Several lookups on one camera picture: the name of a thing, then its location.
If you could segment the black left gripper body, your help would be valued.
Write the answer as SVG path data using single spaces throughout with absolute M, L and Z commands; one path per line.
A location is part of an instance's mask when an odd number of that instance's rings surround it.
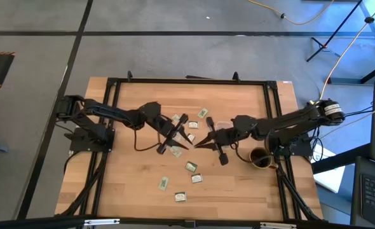
M 182 116 L 179 119 L 179 122 L 174 125 L 172 122 L 167 121 L 164 125 L 164 127 L 160 130 L 160 134 L 165 137 L 165 140 L 158 146 L 157 153 L 164 154 L 166 148 L 167 148 L 167 141 L 169 139 L 174 139 L 176 134 L 178 133 L 178 129 L 180 126 L 183 126 L 188 121 L 188 115 L 182 114 Z

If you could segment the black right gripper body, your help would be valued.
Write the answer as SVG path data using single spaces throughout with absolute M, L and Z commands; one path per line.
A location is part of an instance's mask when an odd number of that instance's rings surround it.
M 217 145 L 217 151 L 219 153 L 219 161 L 221 165 L 226 165 L 229 162 L 227 154 L 223 152 L 222 147 L 227 146 L 233 143 L 233 141 L 236 139 L 234 136 L 235 131 L 234 128 L 221 128 L 219 130 L 215 129 L 214 121 L 211 117 L 206 118 L 206 123 L 210 127 L 210 132 L 215 132 L 217 134 L 215 140 L 212 142 Z

